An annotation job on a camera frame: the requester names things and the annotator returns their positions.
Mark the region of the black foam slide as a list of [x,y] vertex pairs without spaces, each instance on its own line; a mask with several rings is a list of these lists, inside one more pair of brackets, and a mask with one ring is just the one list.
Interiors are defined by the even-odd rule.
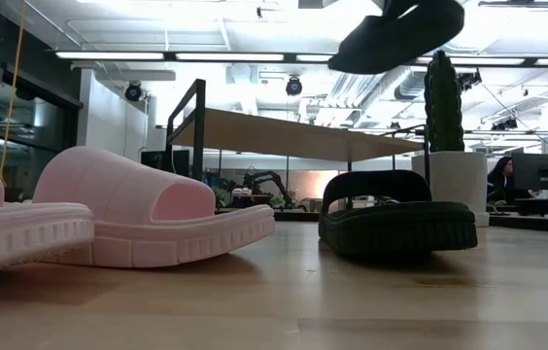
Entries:
[[411,170],[352,171],[326,185],[319,237],[342,256],[377,257],[475,248],[474,213],[436,201]]
[[365,17],[327,66],[356,75],[385,73],[448,43],[464,19],[457,0],[384,0],[382,14]]

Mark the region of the pink foam slide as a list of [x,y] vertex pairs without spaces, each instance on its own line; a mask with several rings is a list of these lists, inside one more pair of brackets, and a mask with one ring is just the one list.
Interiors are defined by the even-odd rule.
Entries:
[[275,230],[272,208],[224,214],[207,185],[102,149],[77,146],[43,170],[33,200],[85,205],[94,238],[58,263],[154,268],[192,263],[258,242]]
[[0,180],[0,268],[89,243],[92,212],[79,203],[7,203]]

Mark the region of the black computer monitor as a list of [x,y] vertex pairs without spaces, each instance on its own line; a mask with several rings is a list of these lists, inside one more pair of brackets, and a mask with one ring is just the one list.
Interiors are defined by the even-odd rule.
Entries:
[[516,153],[511,158],[516,189],[548,190],[548,155]]
[[164,151],[145,151],[140,154],[143,165],[185,177],[190,176],[189,160],[189,150],[173,151],[171,156]]

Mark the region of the green cactus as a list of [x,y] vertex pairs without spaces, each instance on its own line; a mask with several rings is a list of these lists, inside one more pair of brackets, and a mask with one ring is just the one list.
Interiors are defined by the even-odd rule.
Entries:
[[463,152],[461,86],[444,51],[435,52],[428,64],[424,99],[429,149]]

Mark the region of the white plant pot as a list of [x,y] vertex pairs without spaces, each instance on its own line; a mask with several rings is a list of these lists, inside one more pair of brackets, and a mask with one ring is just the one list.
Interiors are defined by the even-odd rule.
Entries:
[[487,160],[482,153],[445,151],[428,156],[429,187],[436,201],[466,205],[475,215],[475,225],[486,228]]

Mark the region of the person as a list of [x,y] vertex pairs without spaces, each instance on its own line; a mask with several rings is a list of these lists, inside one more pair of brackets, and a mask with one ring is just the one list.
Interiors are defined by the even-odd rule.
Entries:
[[512,175],[512,157],[501,157],[487,175],[488,202],[514,200]]

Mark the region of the wooden shelf black metal frame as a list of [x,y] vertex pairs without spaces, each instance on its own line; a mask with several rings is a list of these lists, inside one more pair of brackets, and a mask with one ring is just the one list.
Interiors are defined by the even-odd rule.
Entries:
[[167,119],[168,155],[174,145],[192,147],[194,181],[202,179],[206,148],[338,161],[346,163],[348,171],[357,161],[420,150],[428,155],[426,141],[417,143],[386,134],[370,135],[208,108],[206,82],[201,79],[191,84]]

